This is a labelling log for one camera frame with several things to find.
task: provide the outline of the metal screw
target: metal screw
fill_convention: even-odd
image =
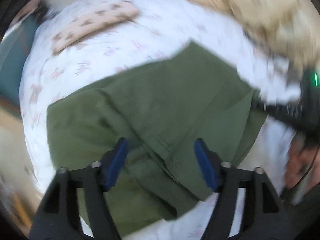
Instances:
[[[221,166],[224,168],[231,168],[232,164],[230,162],[222,162]]]
[[[66,173],[68,171],[68,169],[66,167],[62,167],[60,168],[60,170],[58,171],[59,174],[63,174]]]
[[[92,168],[98,168],[98,167],[101,166],[101,162],[99,162],[99,161],[92,162],[92,163],[90,164],[90,166],[91,166]]]
[[[256,173],[258,173],[258,174],[263,174],[263,173],[264,173],[264,169],[261,168],[261,167],[255,168],[254,171],[255,171]]]

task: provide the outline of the patterned bedsheet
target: patterned bedsheet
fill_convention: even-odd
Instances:
[[[288,66],[285,59],[268,58],[254,47],[232,18],[186,0],[130,0],[140,10],[134,21],[115,25],[66,48],[59,55],[52,55],[52,37],[63,26],[101,3],[117,1],[120,0],[74,2],[55,18],[45,21],[36,32],[24,65],[20,105],[28,152],[42,192],[55,173],[47,144],[47,107],[96,80],[170,57],[191,39],[228,61],[241,78],[261,90],[266,100],[286,102],[299,97],[299,86],[286,87],[281,74]],[[250,170],[263,167],[279,192],[292,135],[293,131],[285,125],[268,118],[240,167]],[[217,194],[213,194],[177,221],[160,221],[125,239],[200,239],[216,199]],[[244,192],[240,190],[230,235],[239,230],[243,200]]]

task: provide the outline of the bed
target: bed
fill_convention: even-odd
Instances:
[[[47,144],[47,107],[96,80],[173,56],[191,40],[229,62],[243,80],[261,90],[268,102],[286,103],[299,98],[299,85],[286,84],[286,59],[267,57],[247,39],[235,20],[187,0],[130,0],[140,10],[134,21],[115,25],[52,55],[52,38],[61,26],[101,3],[116,1],[119,0],[76,1],[36,31],[22,72],[19,101],[28,152],[42,192],[55,174]],[[293,130],[267,118],[240,168],[264,168],[280,193],[292,136]],[[230,235],[239,230],[244,194],[239,190]],[[216,200],[217,194],[212,194],[178,220],[159,221],[125,239],[200,239]],[[90,234],[83,226],[84,232]]]

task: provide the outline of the pink folded cloth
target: pink folded cloth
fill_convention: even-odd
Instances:
[[[137,16],[139,10],[129,1],[108,4],[103,8],[85,13],[70,22],[53,38],[53,53],[56,54],[85,35]]]

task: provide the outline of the white cloth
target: white cloth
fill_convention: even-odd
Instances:
[[[74,2],[36,32],[23,70],[20,105],[28,151],[42,192],[54,175],[46,135],[49,104],[96,80],[169,57],[191,39],[236,67],[239,75],[261,89],[269,102],[299,97],[300,87],[287,88],[285,77],[277,71],[288,67],[285,59],[268,59],[247,40],[234,19],[187,0],[130,0],[141,12],[135,22],[121,23],[52,55],[52,37],[61,26],[101,3],[113,1],[118,0]],[[286,152],[292,134],[285,125],[268,118],[240,166],[263,167],[279,192],[284,185]],[[213,194],[177,221],[158,222],[125,239],[199,240],[216,197]],[[243,195],[238,199],[233,233],[240,226],[242,202]]]

